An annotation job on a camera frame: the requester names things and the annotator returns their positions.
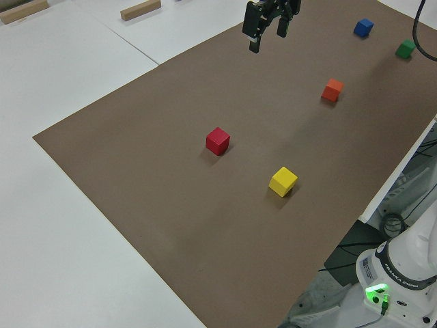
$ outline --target cube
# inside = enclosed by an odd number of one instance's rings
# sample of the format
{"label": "cube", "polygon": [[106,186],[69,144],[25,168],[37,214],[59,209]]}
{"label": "cube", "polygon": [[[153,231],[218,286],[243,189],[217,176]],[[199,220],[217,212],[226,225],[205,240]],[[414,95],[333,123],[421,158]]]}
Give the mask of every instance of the cube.
{"label": "cube", "polygon": [[415,49],[416,49],[416,45],[414,44],[414,42],[407,39],[401,43],[401,45],[396,51],[396,55],[398,55],[401,58],[407,59],[410,58],[412,51]]}
{"label": "cube", "polygon": [[325,89],[323,90],[322,98],[328,99],[332,102],[336,102],[343,87],[344,83],[334,79],[330,79]]}
{"label": "cube", "polygon": [[230,135],[217,127],[206,136],[206,148],[215,153],[215,155],[220,156],[229,147],[230,139]]}
{"label": "cube", "polygon": [[362,38],[365,38],[369,35],[371,28],[373,27],[374,23],[367,18],[364,18],[357,22],[354,33]]}
{"label": "cube", "polygon": [[298,177],[294,175],[288,168],[282,167],[274,174],[268,186],[278,195],[284,197],[292,190]]}

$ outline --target blue cube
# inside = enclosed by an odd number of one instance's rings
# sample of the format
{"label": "blue cube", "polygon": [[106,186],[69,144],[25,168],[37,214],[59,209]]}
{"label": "blue cube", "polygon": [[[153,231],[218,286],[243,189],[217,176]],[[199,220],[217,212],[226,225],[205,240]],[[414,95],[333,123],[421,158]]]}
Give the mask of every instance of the blue cube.
{"label": "blue cube", "polygon": [[364,18],[357,22],[354,33],[362,38],[369,35],[371,28],[373,27],[373,22]]}

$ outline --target gray cable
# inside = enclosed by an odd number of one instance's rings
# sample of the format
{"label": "gray cable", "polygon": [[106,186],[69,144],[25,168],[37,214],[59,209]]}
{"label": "gray cable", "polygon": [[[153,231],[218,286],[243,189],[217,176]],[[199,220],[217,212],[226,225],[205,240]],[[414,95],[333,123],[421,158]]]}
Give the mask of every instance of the gray cable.
{"label": "gray cable", "polygon": [[364,327],[368,327],[368,326],[370,326],[370,325],[372,325],[372,324],[374,324],[374,323],[377,323],[379,320],[382,319],[382,317],[383,317],[383,316],[380,316],[377,320],[372,321],[371,323],[366,323],[365,325],[358,326],[358,327],[355,327],[355,328],[364,328]]}

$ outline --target brown table surface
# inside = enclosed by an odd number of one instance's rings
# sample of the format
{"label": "brown table surface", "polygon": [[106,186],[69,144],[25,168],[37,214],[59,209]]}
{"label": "brown table surface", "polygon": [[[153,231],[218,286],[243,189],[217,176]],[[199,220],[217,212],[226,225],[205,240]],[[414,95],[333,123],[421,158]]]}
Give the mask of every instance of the brown table surface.
{"label": "brown table surface", "polygon": [[[394,54],[411,18],[308,0],[286,39],[276,26],[258,55],[239,25],[35,136],[208,328],[278,325],[436,113],[436,63]],[[268,188],[281,166],[299,177],[286,198]]]}

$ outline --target toy block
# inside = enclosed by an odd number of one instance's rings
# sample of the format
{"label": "toy block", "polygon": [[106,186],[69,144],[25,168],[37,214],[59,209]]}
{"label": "toy block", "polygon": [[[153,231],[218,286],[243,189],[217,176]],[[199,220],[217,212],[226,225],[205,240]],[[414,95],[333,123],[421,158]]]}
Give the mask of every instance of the toy block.
{"label": "toy block", "polygon": [[365,38],[369,35],[371,28],[373,27],[374,23],[367,18],[364,18],[357,22],[354,33],[362,38]]}
{"label": "toy block", "polygon": [[294,175],[288,168],[282,167],[274,174],[268,186],[278,195],[284,197],[292,190],[298,177]]}
{"label": "toy block", "polygon": [[220,156],[229,147],[230,139],[231,136],[221,128],[215,128],[206,136],[206,148],[215,153],[215,155]]}
{"label": "toy block", "polygon": [[337,101],[343,87],[344,83],[334,79],[330,79],[325,89],[323,90],[322,98],[328,99],[332,102]]}
{"label": "toy block", "polygon": [[148,12],[151,12],[158,8],[161,8],[160,0],[149,0],[140,3],[139,5],[134,5],[133,7],[122,10],[120,14],[122,15],[123,21],[129,21],[133,18],[147,14]]}
{"label": "toy block", "polygon": [[410,58],[413,50],[416,49],[416,45],[413,41],[407,39],[401,43],[399,48],[396,50],[396,55],[401,58],[407,59]]}
{"label": "toy block", "polygon": [[0,21],[4,24],[9,24],[47,8],[47,0],[33,0],[0,13]]}

